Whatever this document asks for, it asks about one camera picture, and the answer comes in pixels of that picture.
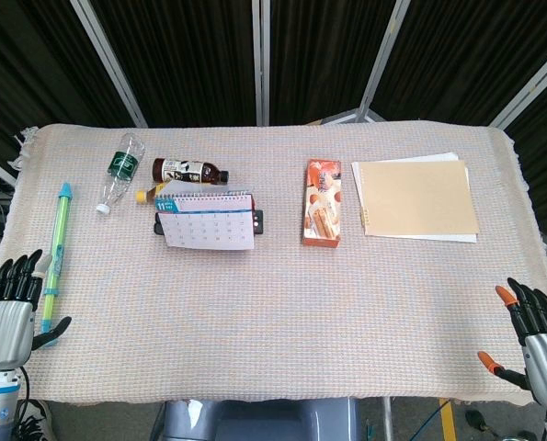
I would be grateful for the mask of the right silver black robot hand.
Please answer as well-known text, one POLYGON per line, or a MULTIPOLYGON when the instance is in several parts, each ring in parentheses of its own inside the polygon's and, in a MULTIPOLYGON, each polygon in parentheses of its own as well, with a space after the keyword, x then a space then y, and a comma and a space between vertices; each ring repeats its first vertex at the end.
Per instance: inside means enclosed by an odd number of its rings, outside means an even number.
POLYGON ((518 373, 497 363, 485 351, 478 359, 492 375, 531 393, 547 410, 547 295, 510 277, 508 287, 496 287, 522 351, 525 372, 518 373))

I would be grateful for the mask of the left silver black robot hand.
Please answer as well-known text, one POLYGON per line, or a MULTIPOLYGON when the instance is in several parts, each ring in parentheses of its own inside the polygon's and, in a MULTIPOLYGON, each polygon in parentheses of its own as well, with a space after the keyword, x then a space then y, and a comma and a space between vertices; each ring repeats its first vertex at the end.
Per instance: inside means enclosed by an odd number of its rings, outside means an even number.
POLYGON ((41 249, 0 266, 0 370, 24 366, 32 352, 60 337, 72 319, 35 334, 35 313, 51 256, 41 249))

